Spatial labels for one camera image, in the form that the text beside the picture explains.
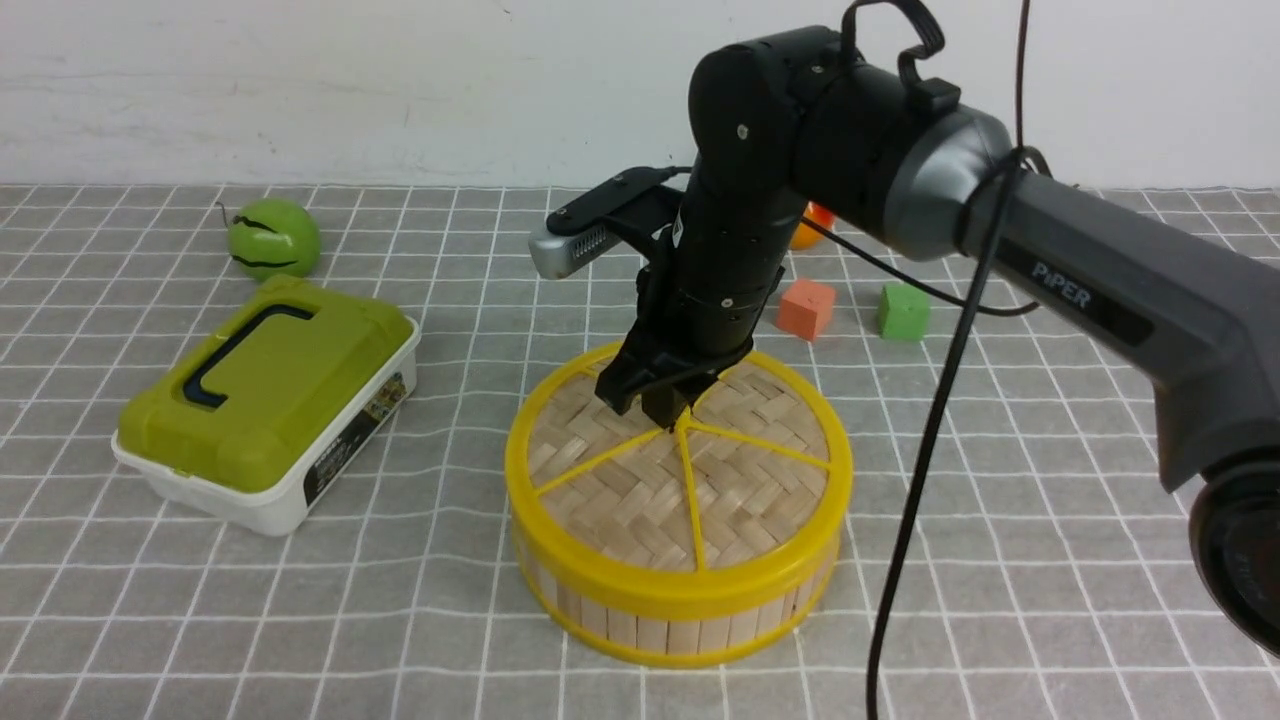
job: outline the gray tile mat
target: gray tile mat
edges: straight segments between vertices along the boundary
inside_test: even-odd
[[[317,281],[421,320],[417,393],[292,537],[155,497],[108,446],[123,404],[253,290],[218,199],[307,202]],[[512,562],[500,448],[524,393],[617,338],[637,259],[538,281],[525,231],[564,191],[0,187],[0,715],[6,719],[856,719],[874,602],[950,329],[876,338],[884,277],[826,246],[788,269],[840,290],[809,346],[854,442],[845,555],[792,635],[709,671],[644,671],[566,639]],[[1280,196],[1112,200],[1280,263]],[[865,238],[864,246],[870,247]],[[883,250],[877,249],[882,256]],[[960,291],[970,265],[900,263]],[[1002,283],[989,304],[1016,301]],[[982,318],[886,652],[909,719],[1249,720],[1280,673],[1188,557],[1196,487],[1155,477],[1151,391],[1048,313]]]

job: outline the orange ball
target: orange ball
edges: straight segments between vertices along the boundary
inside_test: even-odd
[[[835,229],[836,227],[836,215],[831,210],[813,202],[810,202],[809,208],[805,209],[804,217],[820,227],[827,228],[828,231]],[[823,240],[827,238],[823,237],[820,232],[800,223],[795,234],[791,236],[791,250],[808,250]]]

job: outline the bamboo steamer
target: bamboo steamer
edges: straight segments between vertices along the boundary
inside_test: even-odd
[[[573,637],[613,657],[698,667],[794,629],[831,578],[852,451],[829,404],[760,352],[677,423],[594,395],[611,345],[558,369],[507,443],[525,580]]]

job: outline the black cable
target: black cable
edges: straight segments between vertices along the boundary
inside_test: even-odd
[[[941,290],[938,290],[936,287],[932,287],[929,284],[925,284],[925,283],[923,283],[923,282],[913,278],[911,275],[904,273],[902,270],[899,270],[893,265],[890,265],[888,263],[881,260],[879,258],[876,258],[870,252],[867,252],[861,247],[858,247],[852,242],[849,242],[847,240],[840,237],[835,232],[832,232],[832,231],[829,231],[829,229],[819,225],[818,223],[810,220],[809,218],[801,218],[800,222],[804,223],[805,225],[808,225],[809,228],[812,228],[812,229],[822,233],[822,236],[826,237],[827,240],[829,240],[831,242],[835,242],[836,245],[844,247],[845,250],[852,252],[854,255],[858,255],[863,260],[867,260],[872,265],[876,265],[881,270],[883,270],[883,272],[893,275],[895,278],[905,282],[906,284],[909,284],[911,287],[915,287],[915,288],[919,288],[920,291],[923,291],[923,292],[925,292],[925,293],[928,293],[928,295],[931,295],[933,297],[937,297],[938,300],[941,300],[943,302],[950,302],[951,305],[956,305],[959,307],[964,307],[964,304],[965,304],[964,300],[961,300],[961,299],[959,299],[959,297],[956,297],[956,296],[954,296],[951,293],[943,292],[943,291],[941,291]],[[1039,302],[1028,302],[1027,305],[1023,305],[1020,307],[987,307],[986,305],[979,305],[978,306],[978,313],[982,314],[982,315],[995,315],[997,318],[1016,318],[1019,315],[1025,315],[1025,314],[1036,310],[1037,307],[1039,307]]]
[[[991,275],[991,269],[996,258],[996,249],[1000,245],[1000,238],[1004,236],[1005,223],[1009,218],[1010,202],[1018,182],[1021,179],[1021,172],[1027,169],[1028,165],[1032,165],[1032,169],[1034,170],[1034,165],[1039,163],[1041,167],[1047,170],[1047,164],[1043,163],[1043,156],[1038,151],[1032,155],[1032,152],[1029,152],[1021,142],[1023,55],[1025,53],[1027,18],[1029,15],[1029,10],[1030,0],[1023,0],[1021,19],[1019,22],[1018,31],[1018,145],[996,168],[993,179],[1002,179],[1004,182],[1001,183],[996,199],[995,214],[992,215],[991,224],[987,228],[987,234],[983,238],[978,264],[974,268],[973,282],[969,284],[969,293],[965,297],[964,309],[960,311],[960,320],[956,323],[955,333],[951,336],[951,346],[947,348],[947,357],[942,365],[938,387],[933,396],[933,404],[929,406],[929,416],[924,424],[924,432],[920,437],[920,450],[915,457],[915,469],[911,475],[911,483],[908,488],[906,503],[902,509],[902,520],[899,524],[897,530],[897,541],[893,544],[893,553],[890,559],[888,571],[884,575],[884,589],[881,596],[879,607],[876,612],[876,628],[872,633],[870,652],[867,660],[867,720],[879,719],[877,702],[879,665],[881,655],[884,648],[884,635],[888,632],[888,619],[893,606],[893,597],[897,593],[897,584],[902,577],[902,569],[906,564],[906,552],[911,543],[911,532],[915,528],[915,516],[920,507],[920,498],[924,495],[924,482],[928,477],[929,462],[933,457],[933,448],[937,445],[938,433],[942,429],[942,418],[946,413],[947,400],[951,396],[951,388],[955,384],[956,374],[960,370],[960,361],[964,357],[964,350],[968,345],[969,334],[973,331],[974,318],[978,315],[978,301],[987,284],[987,278]]]

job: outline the box handle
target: box handle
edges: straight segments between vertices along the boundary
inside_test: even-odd
[[[243,342],[250,333],[257,329],[264,320],[273,315],[289,315],[291,318],[310,320],[315,316],[315,313],[302,310],[301,307],[293,307],[292,305],[276,304],[264,307],[257,315],[253,315],[250,322],[244,323],[241,329],[236,331],[236,334],[227,338],[227,342],[215,350],[214,354],[201,363],[198,368],[196,368],[196,372],[187,378],[187,382],[182,383],[182,396],[196,405],[204,405],[205,407],[214,410],[221,407],[223,402],[227,402],[227,396],[205,389],[201,384],[205,380],[205,375],[207,375],[215,365],[221,363],[232,352],[232,350],[236,350],[236,346]]]

